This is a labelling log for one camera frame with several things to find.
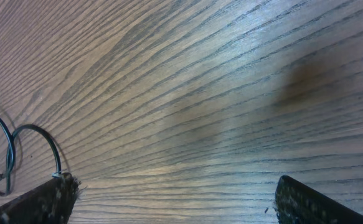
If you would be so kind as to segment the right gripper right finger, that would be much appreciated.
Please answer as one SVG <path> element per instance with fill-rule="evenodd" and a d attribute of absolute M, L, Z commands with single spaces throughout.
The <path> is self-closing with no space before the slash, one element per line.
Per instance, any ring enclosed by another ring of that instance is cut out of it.
<path fill-rule="evenodd" d="M 275 191 L 279 224 L 363 224 L 363 215 L 282 175 Z"/>

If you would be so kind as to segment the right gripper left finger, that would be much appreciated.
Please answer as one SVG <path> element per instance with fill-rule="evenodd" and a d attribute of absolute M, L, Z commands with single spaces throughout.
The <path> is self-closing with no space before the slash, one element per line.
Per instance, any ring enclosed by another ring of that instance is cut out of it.
<path fill-rule="evenodd" d="M 0 206 L 0 224 L 67 224 L 79 185 L 68 172 L 53 178 Z"/>

